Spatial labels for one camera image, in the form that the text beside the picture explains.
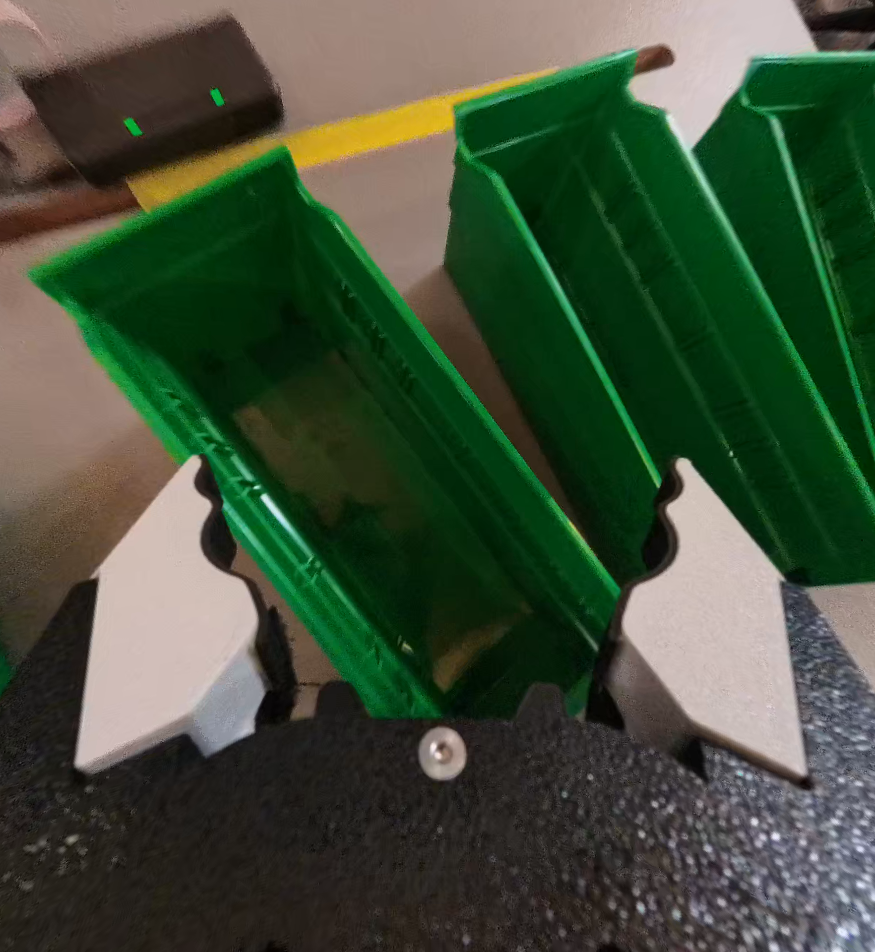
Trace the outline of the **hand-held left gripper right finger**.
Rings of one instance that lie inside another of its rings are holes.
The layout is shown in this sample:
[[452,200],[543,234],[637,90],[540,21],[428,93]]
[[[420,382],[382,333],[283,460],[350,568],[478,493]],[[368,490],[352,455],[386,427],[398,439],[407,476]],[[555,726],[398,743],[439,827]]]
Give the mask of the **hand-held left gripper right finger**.
[[676,755],[712,744],[789,781],[810,777],[784,578],[686,458],[670,465],[622,589],[587,715]]

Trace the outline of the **yellow tape strip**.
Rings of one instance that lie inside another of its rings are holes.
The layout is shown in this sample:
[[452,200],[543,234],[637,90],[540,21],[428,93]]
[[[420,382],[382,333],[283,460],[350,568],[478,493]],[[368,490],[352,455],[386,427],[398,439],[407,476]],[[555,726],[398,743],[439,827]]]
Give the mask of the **yellow tape strip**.
[[150,211],[277,148],[288,149],[299,171],[393,149],[452,131],[454,110],[461,103],[553,72],[553,67],[545,68],[445,92],[388,110],[355,115],[293,132],[264,135],[136,173],[126,179],[126,184],[136,204]]

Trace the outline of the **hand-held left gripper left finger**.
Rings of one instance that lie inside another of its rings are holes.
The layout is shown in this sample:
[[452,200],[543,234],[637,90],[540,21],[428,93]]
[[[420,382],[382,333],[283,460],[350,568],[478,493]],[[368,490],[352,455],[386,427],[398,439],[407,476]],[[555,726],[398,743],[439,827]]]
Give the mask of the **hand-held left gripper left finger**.
[[288,720],[286,626],[236,571],[209,461],[189,458],[95,574],[74,768],[98,774],[187,737],[205,757]]

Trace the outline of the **black power bank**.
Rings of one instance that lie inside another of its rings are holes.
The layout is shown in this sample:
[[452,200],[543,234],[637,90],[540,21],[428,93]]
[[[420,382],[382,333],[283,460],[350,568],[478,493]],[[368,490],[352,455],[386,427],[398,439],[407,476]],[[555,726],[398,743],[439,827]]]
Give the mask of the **black power bank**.
[[17,80],[95,186],[245,140],[285,116],[272,73],[229,13]]

